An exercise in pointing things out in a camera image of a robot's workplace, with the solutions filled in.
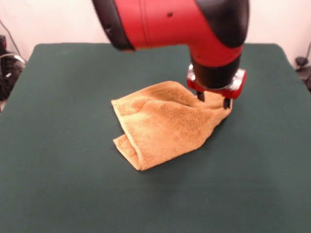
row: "orange towel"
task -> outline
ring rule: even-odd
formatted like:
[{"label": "orange towel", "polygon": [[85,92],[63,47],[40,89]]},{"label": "orange towel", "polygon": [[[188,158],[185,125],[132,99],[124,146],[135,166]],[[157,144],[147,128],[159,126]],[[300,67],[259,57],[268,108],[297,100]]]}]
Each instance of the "orange towel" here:
[{"label": "orange towel", "polygon": [[200,148],[231,112],[224,98],[205,92],[201,102],[177,82],[163,82],[112,100],[124,135],[113,140],[137,170],[147,170]]}]

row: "cable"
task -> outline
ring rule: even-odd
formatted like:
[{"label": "cable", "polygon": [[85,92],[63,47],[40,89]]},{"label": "cable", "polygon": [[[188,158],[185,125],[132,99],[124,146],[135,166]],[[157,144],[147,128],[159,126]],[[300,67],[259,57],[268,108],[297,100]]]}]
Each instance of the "cable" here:
[{"label": "cable", "polygon": [[308,48],[308,52],[307,52],[307,56],[306,56],[306,58],[308,58],[308,57],[309,57],[309,55],[310,55],[310,51],[311,51],[311,42],[310,42],[310,44],[309,44],[309,48]]},{"label": "cable", "polygon": [[20,55],[15,54],[15,53],[6,53],[0,56],[0,59],[4,58],[4,57],[14,57],[15,59],[19,60],[20,62],[22,62],[23,64],[27,64],[26,60],[24,58],[22,58]]},{"label": "cable", "polygon": [[15,41],[14,41],[14,39],[13,39],[13,37],[12,37],[10,31],[9,31],[9,29],[7,29],[7,27],[4,25],[4,23],[2,23],[1,19],[0,19],[0,24],[1,24],[2,27],[8,32],[9,37],[11,38],[11,41],[13,42],[13,45],[14,45],[14,47],[15,47],[17,53],[20,55],[20,52],[19,52],[19,50],[18,50],[18,47],[17,47],[17,45],[16,45],[16,43],[15,43]]},{"label": "cable", "polygon": [[311,75],[309,75],[309,77],[306,79],[305,83],[308,86],[309,81],[311,80]]}]

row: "black cable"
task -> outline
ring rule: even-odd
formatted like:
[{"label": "black cable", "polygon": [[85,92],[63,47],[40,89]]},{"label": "black cable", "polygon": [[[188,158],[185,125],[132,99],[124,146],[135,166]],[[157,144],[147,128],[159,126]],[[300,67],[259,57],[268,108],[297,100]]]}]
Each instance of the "black cable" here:
[{"label": "black cable", "polygon": [[2,23],[1,19],[0,19],[0,24],[1,24],[2,27],[8,32],[9,37],[11,38],[11,41],[13,42],[13,45],[14,45],[14,47],[15,47],[17,53],[18,53],[19,56],[20,56],[20,52],[19,52],[19,50],[18,50],[18,47],[17,47],[17,45],[16,45],[16,43],[15,43],[15,41],[14,41],[14,39],[13,39],[13,37],[12,37],[10,31],[9,31],[9,29],[7,29],[7,27]]},{"label": "black cable", "polygon": [[305,84],[308,86],[309,81],[311,80],[311,75],[306,79]]},{"label": "black cable", "polygon": [[306,56],[306,58],[308,58],[308,57],[309,57],[309,55],[310,55],[310,51],[311,51],[311,42],[310,42],[310,44],[309,44],[309,48],[308,48],[308,52],[307,52],[307,56]]}]

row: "red robot arm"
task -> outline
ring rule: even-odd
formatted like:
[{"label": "red robot arm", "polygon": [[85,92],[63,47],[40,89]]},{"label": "red robot arm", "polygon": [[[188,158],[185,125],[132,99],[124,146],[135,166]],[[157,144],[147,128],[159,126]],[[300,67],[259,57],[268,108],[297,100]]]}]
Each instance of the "red robot arm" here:
[{"label": "red robot arm", "polygon": [[186,44],[190,88],[229,99],[240,95],[246,79],[239,65],[249,0],[93,0],[93,4],[115,48],[135,51]]}]

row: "towel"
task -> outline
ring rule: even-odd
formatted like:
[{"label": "towel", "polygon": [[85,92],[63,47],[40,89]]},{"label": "towel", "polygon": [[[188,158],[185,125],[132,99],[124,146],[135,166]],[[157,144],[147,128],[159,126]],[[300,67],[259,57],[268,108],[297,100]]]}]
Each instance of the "towel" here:
[{"label": "towel", "polygon": [[113,140],[118,151],[144,171],[200,148],[232,111],[224,98],[205,92],[205,102],[182,84],[158,83],[112,100],[124,135]]}]

